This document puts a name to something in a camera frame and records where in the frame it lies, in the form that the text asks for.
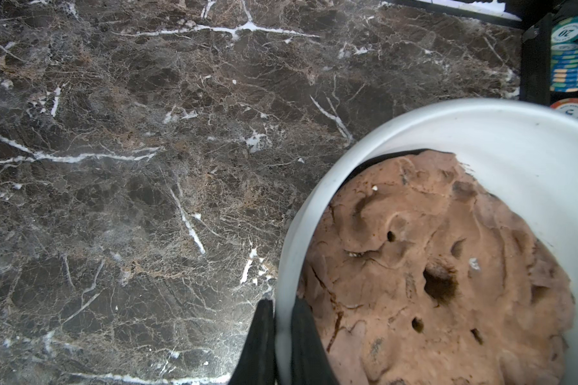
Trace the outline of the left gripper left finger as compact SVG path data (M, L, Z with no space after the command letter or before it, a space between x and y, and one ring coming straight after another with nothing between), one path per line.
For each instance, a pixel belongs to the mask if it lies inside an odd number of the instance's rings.
M276 383L276 325L274 305L258 302L239 362L229 385L274 385Z

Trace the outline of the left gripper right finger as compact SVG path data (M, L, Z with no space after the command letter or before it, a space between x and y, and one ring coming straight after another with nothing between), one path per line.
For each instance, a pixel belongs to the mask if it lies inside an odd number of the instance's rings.
M338 385L327 353L316 329L311 308L303 298L295 300L292 311L293 385Z

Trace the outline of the white ribbed ceramic pot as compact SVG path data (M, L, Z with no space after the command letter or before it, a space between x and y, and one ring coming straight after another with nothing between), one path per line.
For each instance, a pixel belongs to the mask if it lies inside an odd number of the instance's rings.
M451 152L503 200L557 257L576 300L563 382L578 384L578 119L549 107L506 99L457 99L390 120L333 165L287 232L276 288L279 382L291 381L291 320L308 244L325 208L368 160L420 149Z

